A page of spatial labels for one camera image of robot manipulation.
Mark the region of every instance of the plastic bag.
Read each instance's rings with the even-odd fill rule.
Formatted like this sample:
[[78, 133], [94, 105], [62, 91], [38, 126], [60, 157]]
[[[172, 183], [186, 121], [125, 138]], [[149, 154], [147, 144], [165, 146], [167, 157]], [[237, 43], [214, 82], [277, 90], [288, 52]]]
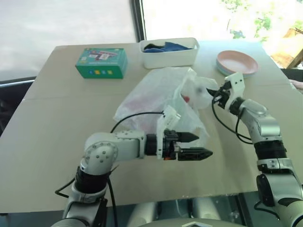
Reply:
[[[190, 67], [167, 67], [151, 70], [118, 107], [114, 119], [121, 120], [131, 114], [162, 111], [172, 106], [181, 119], [176, 131], [200, 130], [200, 145], [204, 145], [208, 134], [201, 122], [198, 109], [210, 105], [212, 97], [207, 88], [217, 90], [215, 80], [197, 76]], [[158, 114], [145, 114], [125, 120], [122, 125], [131, 129], [155, 133]]]

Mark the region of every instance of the stack of plates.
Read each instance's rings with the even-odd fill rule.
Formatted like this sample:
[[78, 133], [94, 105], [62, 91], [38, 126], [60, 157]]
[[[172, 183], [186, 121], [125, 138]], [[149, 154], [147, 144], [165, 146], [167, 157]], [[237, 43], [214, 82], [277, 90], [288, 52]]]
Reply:
[[217, 67], [226, 76], [242, 72], [243, 77], [248, 77], [258, 70], [258, 64], [252, 57], [238, 51], [220, 52], [217, 57]]

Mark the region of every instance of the blue cloth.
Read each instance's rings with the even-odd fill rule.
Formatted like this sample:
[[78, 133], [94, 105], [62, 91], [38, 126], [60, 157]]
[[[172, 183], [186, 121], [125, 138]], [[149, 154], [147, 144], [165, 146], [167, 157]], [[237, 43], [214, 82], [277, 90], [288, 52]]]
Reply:
[[191, 50], [192, 48], [187, 48], [180, 44], [174, 44], [171, 42], [165, 42], [164, 47], [162, 48], [150, 48], [146, 49], [144, 53], [157, 53], [157, 52], [169, 52], [169, 51], [183, 51], [183, 50]]

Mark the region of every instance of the table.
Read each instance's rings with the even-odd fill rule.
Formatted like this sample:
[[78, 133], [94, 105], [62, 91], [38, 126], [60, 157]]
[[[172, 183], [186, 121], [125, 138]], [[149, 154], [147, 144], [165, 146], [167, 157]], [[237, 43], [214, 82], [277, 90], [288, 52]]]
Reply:
[[[303, 180], [303, 96], [290, 87], [258, 43], [203, 41], [200, 46], [192, 68], [219, 84], [224, 81], [215, 68], [220, 51], [242, 51], [256, 59], [259, 70], [245, 79], [244, 97], [267, 106], [277, 118], [288, 156]], [[125, 48], [129, 61], [125, 78], [83, 79], [74, 65], [87, 47]], [[112, 128], [116, 109], [148, 72], [142, 66], [139, 44], [56, 47], [0, 138], [0, 213], [64, 209], [66, 199], [54, 191], [74, 177], [86, 138]], [[217, 112], [234, 127], [234, 116], [221, 109]], [[222, 127], [211, 108], [202, 110], [201, 118], [210, 135], [206, 148], [214, 154], [200, 162], [147, 157], [119, 163], [111, 176], [117, 205], [257, 189], [253, 147]], [[239, 130], [247, 133], [242, 125]]]

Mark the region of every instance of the black cable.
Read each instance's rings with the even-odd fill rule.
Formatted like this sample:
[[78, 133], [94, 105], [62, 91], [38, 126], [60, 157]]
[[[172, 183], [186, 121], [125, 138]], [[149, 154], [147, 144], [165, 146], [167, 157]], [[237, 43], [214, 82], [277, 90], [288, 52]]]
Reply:
[[258, 206], [261, 204], [261, 201], [257, 202], [255, 205], [254, 205], [254, 209], [255, 210], [259, 210], [259, 211], [264, 211], [264, 212], [267, 212], [269, 214], [272, 214], [272, 215], [275, 215], [275, 217], [280, 220], [280, 217], [277, 213], [271, 211], [271, 210], [268, 210], [268, 209], [264, 209], [264, 208], [259, 208]]
[[137, 114], [135, 113], [135, 114], [129, 115], [129, 116], [127, 116], [127, 117], [125, 117], [125, 118], [119, 120], [119, 121], [117, 122], [117, 124], [115, 124], [115, 126], [113, 127], [113, 129], [110, 131], [110, 133], [113, 133], [113, 132], [115, 131], [116, 127], [117, 127], [122, 121], [124, 121], [124, 120], [126, 120], [126, 119], [128, 119], [128, 118], [131, 118], [131, 117], [134, 117], [134, 116], [138, 116], [138, 115], [143, 115], [143, 114], [163, 114], [163, 111], [161, 111], [161, 112], [142, 112], [142, 113], [137, 113]]
[[115, 201], [115, 197], [114, 197], [113, 186], [112, 186], [112, 183], [111, 183], [109, 178], [107, 180], [107, 183], [108, 183], [108, 187], [109, 187], [110, 198], [112, 200], [112, 205], [113, 205], [113, 214], [114, 214], [115, 227], [118, 227], [118, 216], [117, 216], [116, 201]]
[[214, 95], [213, 100], [212, 100], [212, 110], [213, 110], [213, 113], [214, 113], [215, 118], [218, 120], [218, 122], [221, 123], [221, 125], [223, 125], [226, 129], [228, 129], [228, 130], [231, 131], [232, 133], [234, 133], [234, 134], [236, 134], [236, 135], [238, 134], [238, 136], [241, 136], [241, 137], [243, 137], [243, 138], [245, 138], [245, 139], [251, 140], [251, 138], [249, 138], [249, 137], [246, 137], [246, 136], [243, 136], [243, 135], [241, 135], [241, 134], [239, 134], [239, 133], [236, 133], [236, 131], [234, 131], [233, 129], [231, 129], [230, 127], [228, 127], [226, 124], [224, 124], [224, 123], [219, 119], [219, 117], [218, 117], [218, 115], [217, 115], [217, 113], [216, 113], [216, 111], [215, 111], [215, 109], [214, 109], [214, 104], [216, 103], [215, 98], [219, 95], [219, 93], [222, 91], [222, 89], [223, 89], [223, 87], [221, 87], [221, 88], [216, 92], [216, 94]]
[[68, 186], [70, 186], [73, 182], [75, 181], [75, 178], [73, 178], [71, 181], [69, 181], [66, 185], [62, 186], [61, 188], [57, 189], [55, 191], [56, 195], [60, 195], [62, 197], [68, 198], [69, 196], [66, 194], [61, 193], [60, 191], [62, 191], [64, 188], [67, 188]]
[[241, 117], [242, 117], [242, 115], [243, 115], [243, 110], [244, 110], [244, 109], [242, 109], [241, 113], [239, 113], [239, 115], [238, 115], [238, 119], [237, 119], [237, 123], [236, 123], [236, 130], [235, 130], [235, 131], [236, 131], [236, 136], [237, 136], [238, 139], [241, 140], [243, 143], [253, 144], [252, 142], [247, 142], [247, 141], [243, 140], [243, 139], [240, 137], [240, 134], [238, 133], [238, 126], [239, 126], [239, 123], [240, 123], [240, 119], [241, 119]]

